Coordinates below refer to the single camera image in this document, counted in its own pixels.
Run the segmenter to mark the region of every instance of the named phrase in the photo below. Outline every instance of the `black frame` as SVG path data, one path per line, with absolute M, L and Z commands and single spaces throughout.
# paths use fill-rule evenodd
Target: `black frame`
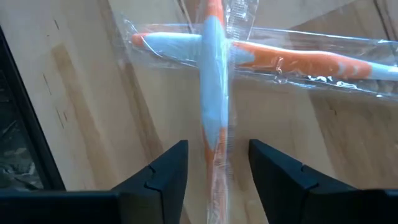
M 24 82 L 0 27 L 0 75 L 3 74 L 23 127 L 29 152 L 45 190 L 65 190 L 61 175 L 30 102 Z

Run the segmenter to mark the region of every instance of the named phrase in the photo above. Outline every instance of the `toothbrush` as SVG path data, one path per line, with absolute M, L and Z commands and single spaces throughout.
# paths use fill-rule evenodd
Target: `toothbrush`
M 151 50 L 162 57 L 196 64 L 200 53 L 201 35 L 156 32 L 134 34 L 133 40 L 145 40 L 136 47 Z M 331 52 L 315 50 L 287 50 L 248 41 L 226 40 L 229 51 L 234 51 L 235 67 L 263 72 L 297 72 L 306 76 L 340 79 L 371 79 L 398 81 L 398 68 L 367 62 Z
M 221 0 L 208 0 L 198 58 L 208 178 L 208 223 L 228 223 L 228 45 Z

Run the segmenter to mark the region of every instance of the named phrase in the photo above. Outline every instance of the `toothbrush handle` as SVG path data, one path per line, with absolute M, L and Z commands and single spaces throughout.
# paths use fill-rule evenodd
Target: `toothbrush handle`
M 233 45 L 252 56 L 251 61 L 238 65 L 243 68 L 342 79 L 367 79 L 372 73 L 371 63 L 334 53 L 286 50 L 250 42 L 234 42 Z

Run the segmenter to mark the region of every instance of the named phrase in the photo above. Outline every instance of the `wooden table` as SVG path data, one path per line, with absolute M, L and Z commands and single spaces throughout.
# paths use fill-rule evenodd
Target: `wooden table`
M 0 2 L 0 25 L 68 190 L 109 189 L 188 139 L 181 222 L 205 223 L 198 71 L 131 63 L 114 45 L 113 15 L 186 23 L 196 7 L 177 0 Z M 397 40 L 396 11 L 395 0 L 260 0 L 255 26 Z M 357 187 L 398 187 L 396 103 L 236 80 L 232 105 L 231 223 L 266 222 L 247 160 L 251 138 Z

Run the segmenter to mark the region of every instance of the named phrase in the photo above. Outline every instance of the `orange plastic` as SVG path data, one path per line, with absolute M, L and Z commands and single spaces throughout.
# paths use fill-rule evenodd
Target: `orange plastic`
M 372 71 L 372 66 L 367 62 L 333 53 L 277 49 L 248 42 L 234 42 L 233 45 L 254 55 L 253 62 L 238 66 L 265 72 L 299 72 L 302 75 L 366 79 Z
M 206 18 L 215 16 L 224 25 L 224 9 L 221 0 L 208 0 L 206 8 Z
M 146 33 L 133 34 L 131 37 L 132 43 L 137 47 L 143 47 L 144 46 L 144 38 L 146 35 L 148 35 L 148 34 L 146 34 Z

